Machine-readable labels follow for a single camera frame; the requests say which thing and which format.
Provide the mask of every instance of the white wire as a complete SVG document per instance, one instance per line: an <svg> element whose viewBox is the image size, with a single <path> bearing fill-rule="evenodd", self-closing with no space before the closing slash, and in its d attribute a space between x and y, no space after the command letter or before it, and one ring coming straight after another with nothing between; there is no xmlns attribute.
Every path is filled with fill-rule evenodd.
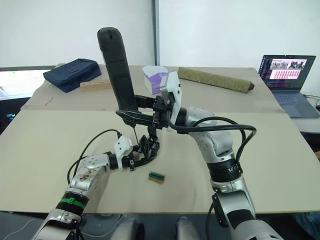
<svg viewBox="0 0 320 240"><path fill-rule="evenodd" d="M25 224L22 228L20 228L20 229L17 230L17 231L14 231L14 232L12 232L12 233L9 233L7 236L5 236L5 238L4 238L3 240L6 240L6 239L7 239L9 236L11 236L12 234L16 234L16 233L20 232L21 230L23 230L23 229L28 225L28 223L30 223L30 222L33 221L33 220L36 220L36 219L35 219L35 218L30 219L29 221L26 222L26 224Z"/></svg>
<svg viewBox="0 0 320 240"><path fill-rule="evenodd" d="M118 221L116 221L115 225L110 229L110 231L108 231L107 233L103 234L103 235L91 235L89 233L85 233L85 232L81 232L83 235L86 235L86 236L89 236L89 237L92 237L92 238L102 238L102 237L105 237L107 235L109 235L110 233L113 232L113 230L115 230L115 228L118 226L118 224L120 223L120 221L122 220L124 216L121 215L118 219Z"/></svg>

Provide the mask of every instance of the black rubber grip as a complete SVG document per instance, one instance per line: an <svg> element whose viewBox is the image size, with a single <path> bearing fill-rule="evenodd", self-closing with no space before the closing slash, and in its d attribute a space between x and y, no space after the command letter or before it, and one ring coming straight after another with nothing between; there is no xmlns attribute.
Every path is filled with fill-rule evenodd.
<svg viewBox="0 0 320 240"><path fill-rule="evenodd" d="M252 213L247 209L231 211L227 214L227 216L233 229L236 229L236 227L238 227L239 224L245 221L255 219L254 216L252 216Z"/></svg>
<svg viewBox="0 0 320 240"><path fill-rule="evenodd" d="M120 32L114 27L104 27L97 37L119 110L138 110Z"/></svg>
<svg viewBox="0 0 320 240"><path fill-rule="evenodd" d="M239 166L234 158L217 163L207 163L206 165L214 182L230 182L241 176Z"/></svg>
<svg viewBox="0 0 320 240"><path fill-rule="evenodd" d="M186 119L187 119L187 109L185 109L184 107L181 107L178 113L178 116L176 117L175 125L186 126Z"/></svg>
<svg viewBox="0 0 320 240"><path fill-rule="evenodd" d="M84 195L66 191L56 206L56 209L65 210L81 216L88 201L89 199Z"/></svg>

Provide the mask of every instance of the beige table surface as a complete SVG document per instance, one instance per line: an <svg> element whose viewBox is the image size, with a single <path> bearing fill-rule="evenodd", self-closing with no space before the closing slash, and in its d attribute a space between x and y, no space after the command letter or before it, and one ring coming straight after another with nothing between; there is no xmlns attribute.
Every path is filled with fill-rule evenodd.
<svg viewBox="0 0 320 240"><path fill-rule="evenodd" d="M257 128L241 164L257 213L320 210L320 162L286 114L221 113ZM0 210L49 212L67 187L69 166L106 129L135 143L132 129L111 111L22 110L0 135ZM147 128L137 126L140 137ZM237 150L241 135L231 132ZM135 171L111 173L97 213L206 213L213 194L209 171L188 135L159 130L157 158ZM87 154L113 151L115 133ZM163 185L148 180L164 174Z"/></svg>
<svg viewBox="0 0 320 240"><path fill-rule="evenodd" d="M143 66L129 66L134 93L149 96L144 85ZM191 67L192 69L252 81L255 84L249 93L210 86L181 79L182 106L206 108L215 113L283 113L274 96L263 83L254 68L245 67ZM105 65L100 65L101 75L94 79L109 79ZM169 72L178 67L168 67ZM29 110L108 110L118 109L112 89L82 92L77 88L64 93L48 81L38 88L32 98L22 107Z"/></svg>

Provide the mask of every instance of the black handle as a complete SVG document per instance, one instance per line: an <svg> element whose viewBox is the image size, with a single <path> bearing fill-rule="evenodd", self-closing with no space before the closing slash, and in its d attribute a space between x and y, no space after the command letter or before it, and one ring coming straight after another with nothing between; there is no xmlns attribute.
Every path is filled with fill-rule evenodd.
<svg viewBox="0 0 320 240"><path fill-rule="evenodd" d="M138 110L125 46L119 30L104 27L98 31L97 36L119 110Z"/></svg>

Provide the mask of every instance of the floor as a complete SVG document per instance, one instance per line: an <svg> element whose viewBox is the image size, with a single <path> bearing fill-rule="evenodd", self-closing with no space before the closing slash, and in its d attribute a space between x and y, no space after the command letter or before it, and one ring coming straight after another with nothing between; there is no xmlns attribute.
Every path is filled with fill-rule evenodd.
<svg viewBox="0 0 320 240"><path fill-rule="evenodd" d="M130 214L124 215L123 218L120 219L120 222L125 219L134 218L144 223L146 240L174 240L175 224L181 216L188 217L196 227L201 239L206 239L205 214ZM91 237L84 234L85 240L110 239L119 217L120 216L116 214L84 215L83 223L80 226L83 233L95 236L109 233L104 237ZM312 240L312 238L296 223L290 214L277 214L272 216L264 214L258 217L270 224L285 240ZM21 229L28 221L30 222L22 230L11 234L5 240L32 239L32 236L35 234L43 220L43 218L26 216L19 213L0 212L0 239L4 240L7 235ZM211 239L231 239L228 228L220 227L214 215L211 218L210 226Z"/></svg>
<svg viewBox="0 0 320 240"><path fill-rule="evenodd" d="M10 120L7 114L18 114L20 108L29 100L30 97L0 100L0 134L9 125Z"/></svg>

